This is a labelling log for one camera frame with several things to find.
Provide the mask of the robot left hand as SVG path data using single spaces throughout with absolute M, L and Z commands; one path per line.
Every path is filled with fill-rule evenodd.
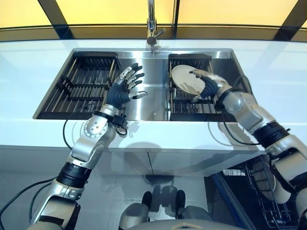
M 116 77 L 108 90 L 106 104 L 120 109 L 123 104 L 148 95 L 146 91 L 132 92 L 133 88 L 142 83 L 141 78 L 144 77 L 144 73 L 137 73 L 139 70 L 142 70 L 142 66 L 134 63 Z

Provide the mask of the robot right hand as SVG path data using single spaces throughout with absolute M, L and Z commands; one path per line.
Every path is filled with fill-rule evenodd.
M 207 72 L 201 69 L 194 69 L 189 71 L 190 74 L 194 74 L 196 78 L 201 79 L 204 83 L 204 89 L 202 92 L 195 96 L 191 103 L 196 103 L 199 100 L 203 100 L 208 96 L 220 97 L 225 91 L 232 88 L 232 86 L 222 77 L 211 72 Z

